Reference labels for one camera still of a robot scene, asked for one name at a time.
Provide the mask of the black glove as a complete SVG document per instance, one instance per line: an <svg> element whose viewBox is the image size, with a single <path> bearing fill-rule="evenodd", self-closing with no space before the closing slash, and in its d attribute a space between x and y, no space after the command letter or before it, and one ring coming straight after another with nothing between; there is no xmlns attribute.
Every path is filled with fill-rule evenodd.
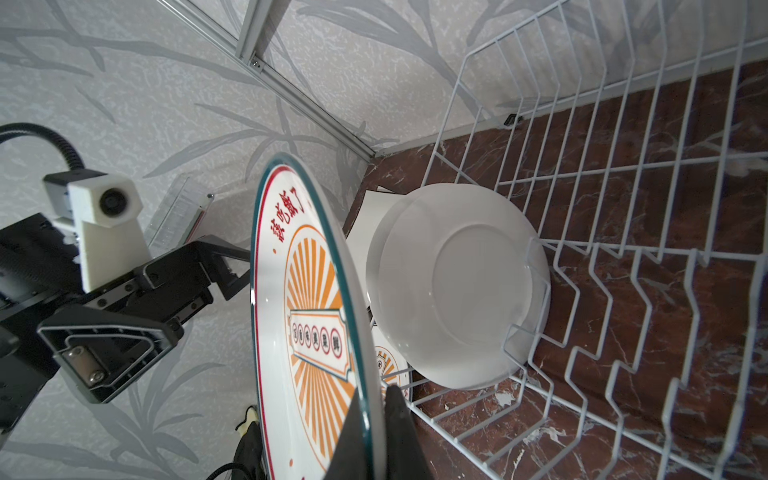
<svg viewBox="0 0 768 480"><path fill-rule="evenodd" d="M206 480L264 480L267 474L262 466L262 458L263 441L260 429L256 423L252 423L239 441L233 460L216 468Z"/></svg>

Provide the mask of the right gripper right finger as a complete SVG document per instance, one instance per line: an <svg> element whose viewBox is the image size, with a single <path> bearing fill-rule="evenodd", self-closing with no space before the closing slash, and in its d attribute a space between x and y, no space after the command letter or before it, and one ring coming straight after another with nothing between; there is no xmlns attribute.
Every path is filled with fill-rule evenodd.
<svg viewBox="0 0 768 480"><path fill-rule="evenodd" d="M384 419L387 450L387 479L433 479L417 437L411 410L401 389L389 385L385 392Z"/></svg>

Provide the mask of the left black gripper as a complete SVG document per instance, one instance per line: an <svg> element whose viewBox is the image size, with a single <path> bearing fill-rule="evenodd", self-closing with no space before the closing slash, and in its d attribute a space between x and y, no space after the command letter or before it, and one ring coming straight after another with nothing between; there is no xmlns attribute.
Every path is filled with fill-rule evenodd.
<svg viewBox="0 0 768 480"><path fill-rule="evenodd" d="M1 231L1 429L12 431L57 372L111 402L173 350L184 324L250 284L249 250L205 235L86 293L77 249L42 214Z"/></svg>

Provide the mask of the square white plate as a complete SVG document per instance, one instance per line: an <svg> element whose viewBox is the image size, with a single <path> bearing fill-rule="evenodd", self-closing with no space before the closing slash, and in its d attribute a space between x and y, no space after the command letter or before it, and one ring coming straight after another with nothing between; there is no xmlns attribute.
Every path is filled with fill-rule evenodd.
<svg viewBox="0 0 768 480"><path fill-rule="evenodd" d="M367 292L368 253L378 226L392 209L395 209L394 217L397 217L412 201L413 198L409 195L378 191L365 192L362 206L346 239L364 293Z"/></svg>

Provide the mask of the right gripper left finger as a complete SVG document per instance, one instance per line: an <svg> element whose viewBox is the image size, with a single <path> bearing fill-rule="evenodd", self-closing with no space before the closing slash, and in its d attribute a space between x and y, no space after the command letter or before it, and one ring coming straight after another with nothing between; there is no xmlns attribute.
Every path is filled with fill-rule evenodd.
<svg viewBox="0 0 768 480"><path fill-rule="evenodd" d="M366 427L356 394L350 403L336 450L323 477L324 480L372 479L371 460L366 452L364 440Z"/></svg>

